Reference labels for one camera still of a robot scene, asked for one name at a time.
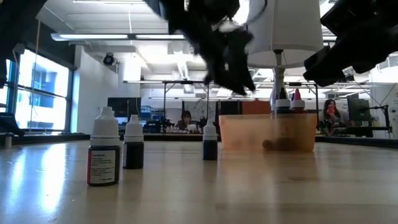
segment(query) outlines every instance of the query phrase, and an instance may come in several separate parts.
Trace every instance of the red cap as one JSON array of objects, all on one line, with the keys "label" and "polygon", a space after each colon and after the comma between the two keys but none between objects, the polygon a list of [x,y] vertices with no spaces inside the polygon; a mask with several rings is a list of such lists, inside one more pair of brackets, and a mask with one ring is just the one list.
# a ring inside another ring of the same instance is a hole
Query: red cap
[{"label": "red cap", "polygon": [[294,91],[294,99],[293,100],[301,100],[300,90],[296,89]]},{"label": "red cap", "polygon": [[294,97],[290,103],[291,108],[305,108],[305,101],[301,100],[301,95],[299,89],[294,91]]}]

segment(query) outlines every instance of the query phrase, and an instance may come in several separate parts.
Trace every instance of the desk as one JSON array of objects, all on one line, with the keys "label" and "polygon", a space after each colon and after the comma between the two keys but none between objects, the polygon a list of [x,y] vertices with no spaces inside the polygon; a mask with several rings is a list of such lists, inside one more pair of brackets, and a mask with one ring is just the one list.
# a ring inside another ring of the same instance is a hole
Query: desk
[{"label": "desk", "polygon": [[202,134],[179,134],[179,133],[166,133],[166,134],[144,134],[145,141],[202,141]]},{"label": "desk", "polygon": [[347,127],[347,134],[354,134],[355,136],[361,137],[366,136],[368,138],[373,137],[373,131],[388,131],[390,128],[387,127]]},{"label": "desk", "polygon": [[0,223],[395,223],[398,153],[316,143],[309,154],[146,142],[144,168],[86,185],[88,141],[0,150]]}]

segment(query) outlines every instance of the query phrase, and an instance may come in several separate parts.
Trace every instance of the small plastic bottle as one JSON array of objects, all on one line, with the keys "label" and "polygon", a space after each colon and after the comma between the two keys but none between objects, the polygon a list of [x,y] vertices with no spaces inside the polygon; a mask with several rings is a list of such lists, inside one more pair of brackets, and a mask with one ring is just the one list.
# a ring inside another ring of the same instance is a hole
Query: small plastic bottle
[{"label": "small plastic bottle", "polygon": [[144,166],[144,135],[138,115],[131,115],[126,124],[122,165],[123,169],[141,169]]},{"label": "small plastic bottle", "polygon": [[305,101],[301,100],[301,94],[299,89],[295,90],[294,98],[292,102],[290,102],[290,108],[293,110],[295,114],[306,114],[305,110]]},{"label": "small plastic bottle", "polygon": [[275,108],[275,115],[294,113],[293,110],[290,109],[290,100],[287,98],[284,88],[280,89],[279,99],[275,102]]},{"label": "small plastic bottle", "polygon": [[216,161],[218,158],[217,131],[213,122],[209,119],[203,127],[203,160]]},{"label": "small plastic bottle", "polygon": [[111,107],[103,107],[94,120],[87,157],[87,184],[92,187],[119,182],[120,146],[118,121]]}]

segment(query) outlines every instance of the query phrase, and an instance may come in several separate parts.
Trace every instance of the white lamp shade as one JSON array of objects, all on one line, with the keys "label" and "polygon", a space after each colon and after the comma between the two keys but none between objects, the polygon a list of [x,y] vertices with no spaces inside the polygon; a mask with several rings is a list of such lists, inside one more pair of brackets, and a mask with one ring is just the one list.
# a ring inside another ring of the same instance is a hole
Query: white lamp shade
[{"label": "white lamp shade", "polygon": [[[251,0],[248,20],[258,15],[263,0]],[[268,0],[264,13],[251,24],[248,65],[276,66],[274,50],[283,50],[284,68],[302,67],[304,60],[323,48],[319,0]]]}]

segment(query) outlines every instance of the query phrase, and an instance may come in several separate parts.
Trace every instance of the translucent container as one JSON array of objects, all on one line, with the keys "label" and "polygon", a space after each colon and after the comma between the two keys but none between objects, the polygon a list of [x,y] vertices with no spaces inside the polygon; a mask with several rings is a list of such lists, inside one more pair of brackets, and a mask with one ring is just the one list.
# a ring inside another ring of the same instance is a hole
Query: translucent container
[{"label": "translucent container", "polygon": [[220,116],[225,151],[313,151],[316,128],[316,114]]}]

